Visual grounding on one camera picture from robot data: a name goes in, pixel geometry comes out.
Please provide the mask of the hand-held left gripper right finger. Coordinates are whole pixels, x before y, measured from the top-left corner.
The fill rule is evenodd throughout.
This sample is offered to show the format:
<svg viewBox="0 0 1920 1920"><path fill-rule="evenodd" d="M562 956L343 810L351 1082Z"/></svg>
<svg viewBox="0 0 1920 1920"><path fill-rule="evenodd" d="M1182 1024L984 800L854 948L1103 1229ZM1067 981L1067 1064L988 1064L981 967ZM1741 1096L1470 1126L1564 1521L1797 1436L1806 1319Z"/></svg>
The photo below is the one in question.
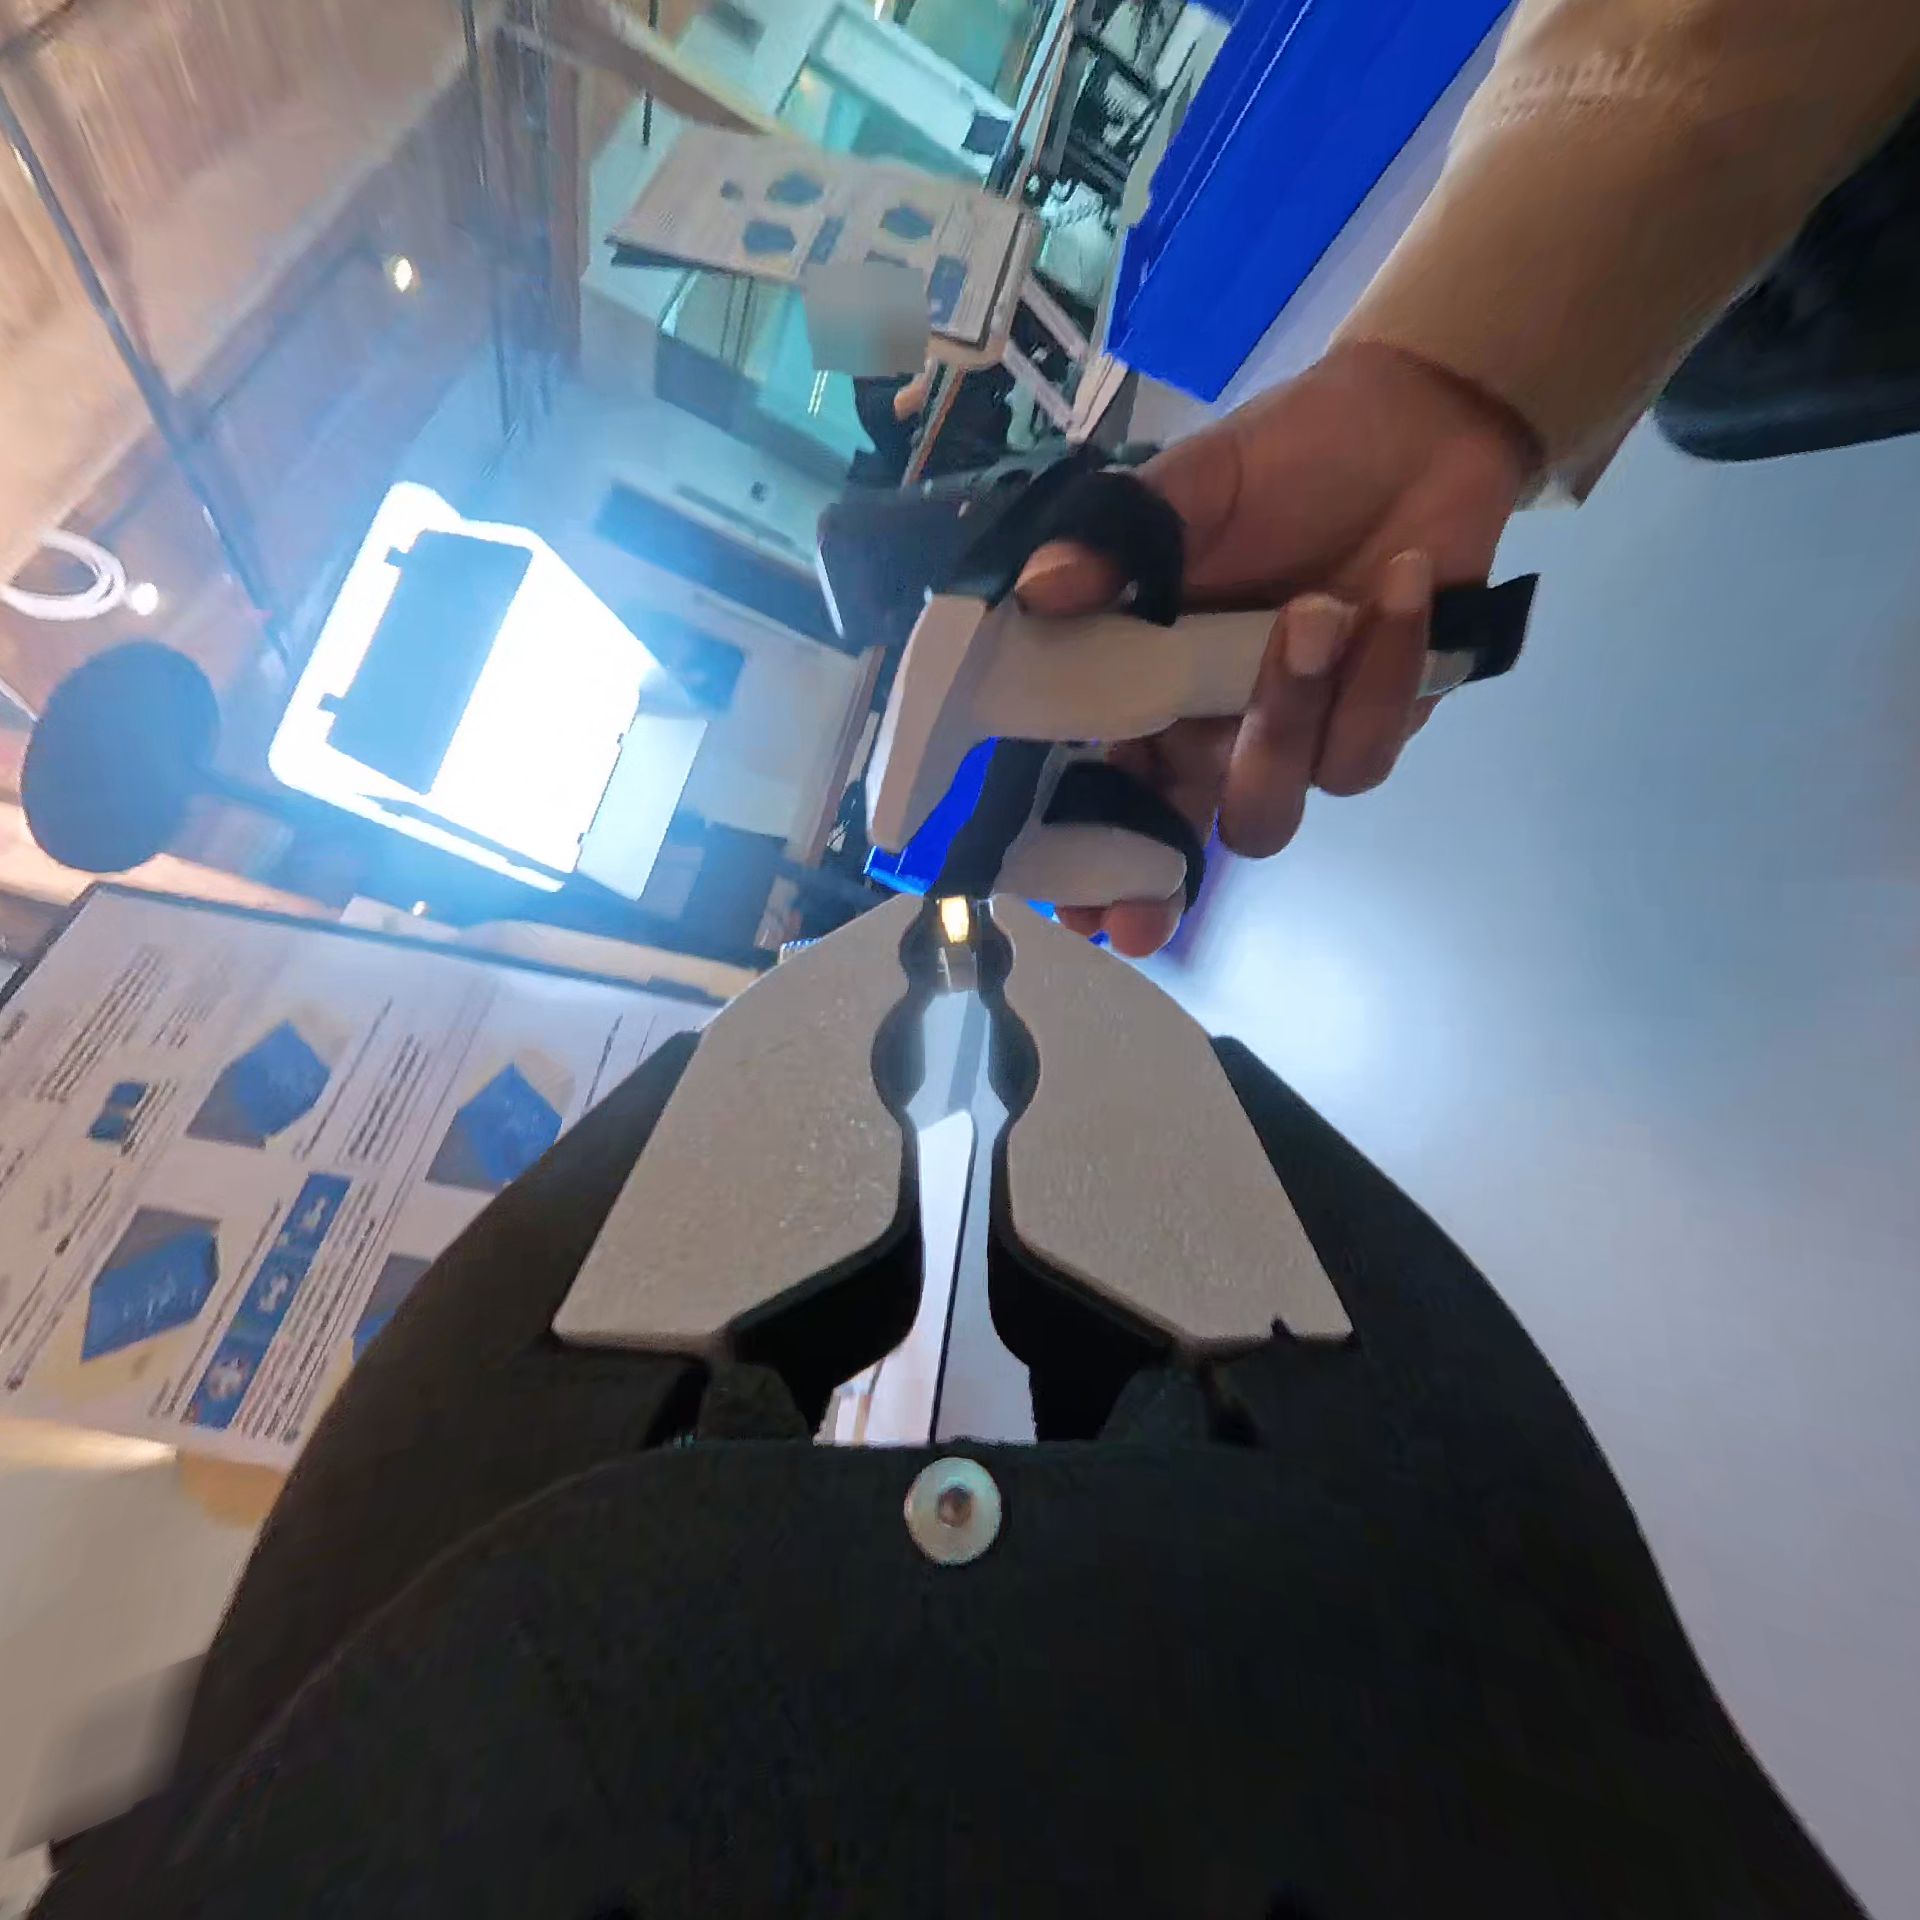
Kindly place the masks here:
<svg viewBox="0 0 1920 1920"><path fill-rule="evenodd" d="M1014 1248L1186 1358L1276 1329L1346 1342L1354 1320L1200 1021L1013 896L992 924Z"/></svg>

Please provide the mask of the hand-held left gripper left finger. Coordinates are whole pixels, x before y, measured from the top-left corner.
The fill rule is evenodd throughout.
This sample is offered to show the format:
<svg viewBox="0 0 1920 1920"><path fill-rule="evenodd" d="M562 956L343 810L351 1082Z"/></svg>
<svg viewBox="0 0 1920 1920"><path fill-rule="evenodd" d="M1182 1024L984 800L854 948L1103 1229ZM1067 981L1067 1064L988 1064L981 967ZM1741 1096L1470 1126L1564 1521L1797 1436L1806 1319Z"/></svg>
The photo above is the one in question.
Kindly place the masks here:
<svg viewBox="0 0 1920 1920"><path fill-rule="evenodd" d="M874 1068L907 996L896 896L804 944L701 1031L567 1297L575 1349L717 1358L902 1218L906 1128Z"/></svg>

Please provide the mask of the blue plastic bin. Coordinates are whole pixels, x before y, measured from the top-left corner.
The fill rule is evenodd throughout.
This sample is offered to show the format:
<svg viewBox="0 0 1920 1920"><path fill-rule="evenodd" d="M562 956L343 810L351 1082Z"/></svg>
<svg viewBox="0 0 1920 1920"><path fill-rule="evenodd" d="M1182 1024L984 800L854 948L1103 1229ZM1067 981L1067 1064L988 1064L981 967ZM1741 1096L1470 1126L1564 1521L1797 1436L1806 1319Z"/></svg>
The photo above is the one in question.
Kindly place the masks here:
<svg viewBox="0 0 1920 1920"><path fill-rule="evenodd" d="M942 800L898 853L870 848L862 868L864 879L891 894L923 896L942 876L954 838L974 816L997 746L998 740L990 738L963 758Z"/></svg>
<svg viewBox="0 0 1920 1920"><path fill-rule="evenodd" d="M1510 9L1237 5L1123 241L1109 353L1215 405L1307 367L1436 182Z"/></svg>

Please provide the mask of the person's right forearm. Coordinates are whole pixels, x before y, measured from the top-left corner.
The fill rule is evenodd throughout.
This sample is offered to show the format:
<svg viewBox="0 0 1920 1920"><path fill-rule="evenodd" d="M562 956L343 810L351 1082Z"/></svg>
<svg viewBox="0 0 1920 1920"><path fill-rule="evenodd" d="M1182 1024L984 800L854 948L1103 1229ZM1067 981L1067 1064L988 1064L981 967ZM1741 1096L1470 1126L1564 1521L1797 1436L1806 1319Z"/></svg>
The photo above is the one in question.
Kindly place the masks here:
<svg viewBox="0 0 1920 1920"><path fill-rule="evenodd" d="M1915 102L1915 2L1539 2L1331 338L1524 425L1584 497L1685 352Z"/></svg>

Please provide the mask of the person's right hand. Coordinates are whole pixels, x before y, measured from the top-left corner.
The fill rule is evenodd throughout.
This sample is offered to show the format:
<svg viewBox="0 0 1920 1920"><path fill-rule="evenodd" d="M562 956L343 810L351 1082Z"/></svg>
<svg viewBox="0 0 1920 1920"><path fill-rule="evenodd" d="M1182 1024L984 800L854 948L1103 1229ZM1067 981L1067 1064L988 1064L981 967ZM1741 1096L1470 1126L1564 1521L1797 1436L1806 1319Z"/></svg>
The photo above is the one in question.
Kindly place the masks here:
<svg viewBox="0 0 1920 1920"><path fill-rule="evenodd" d="M1164 447L1138 473L1183 521L1186 606L1278 617L1243 717L1109 760L1247 858L1284 849L1311 793L1381 785L1437 706L1419 695L1434 591L1486 577L1541 466L1499 400L1378 342Z"/></svg>

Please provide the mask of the cardboard sign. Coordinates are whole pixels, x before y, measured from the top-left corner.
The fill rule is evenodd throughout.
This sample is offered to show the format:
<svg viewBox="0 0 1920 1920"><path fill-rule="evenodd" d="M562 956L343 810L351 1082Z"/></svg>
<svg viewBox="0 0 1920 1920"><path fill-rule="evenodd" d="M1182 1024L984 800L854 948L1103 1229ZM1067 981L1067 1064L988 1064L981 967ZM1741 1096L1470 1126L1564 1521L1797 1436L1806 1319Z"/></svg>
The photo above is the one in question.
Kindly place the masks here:
<svg viewBox="0 0 1920 1920"><path fill-rule="evenodd" d="M611 225L619 256L798 286L819 270L917 281L936 338L981 345L1036 217L971 177L789 135L684 128Z"/></svg>

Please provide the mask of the studio softbox light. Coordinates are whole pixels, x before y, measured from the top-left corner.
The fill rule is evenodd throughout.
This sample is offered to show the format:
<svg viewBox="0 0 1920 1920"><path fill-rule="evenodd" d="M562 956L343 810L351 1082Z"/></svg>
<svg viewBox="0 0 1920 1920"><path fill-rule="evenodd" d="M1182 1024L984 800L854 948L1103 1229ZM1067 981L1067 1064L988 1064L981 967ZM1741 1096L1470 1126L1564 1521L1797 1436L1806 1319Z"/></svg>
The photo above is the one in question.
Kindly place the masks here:
<svg viewBox="0 0 1920 1920"><path fill-rule="evenodd" d="M413 480L379 497L280 711L301 800L558 894L672 679L540 535Z"/></svg>

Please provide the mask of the black round lamp head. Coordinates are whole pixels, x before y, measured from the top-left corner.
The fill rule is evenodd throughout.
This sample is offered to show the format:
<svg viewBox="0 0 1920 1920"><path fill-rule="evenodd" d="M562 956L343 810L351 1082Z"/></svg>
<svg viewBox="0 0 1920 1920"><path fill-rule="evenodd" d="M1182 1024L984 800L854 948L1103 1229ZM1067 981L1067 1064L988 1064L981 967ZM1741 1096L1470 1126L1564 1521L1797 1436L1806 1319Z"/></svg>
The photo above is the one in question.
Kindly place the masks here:
<svg viewBox="0 0 1920 1920"><path fill-rule="evenodd" d="M312 822L298 793L223 773L219 740L219 696L179 648L128 640L84 660L42 709L20 760L34 845L78 873L115 876L172 853L200 800Z"/></svg>

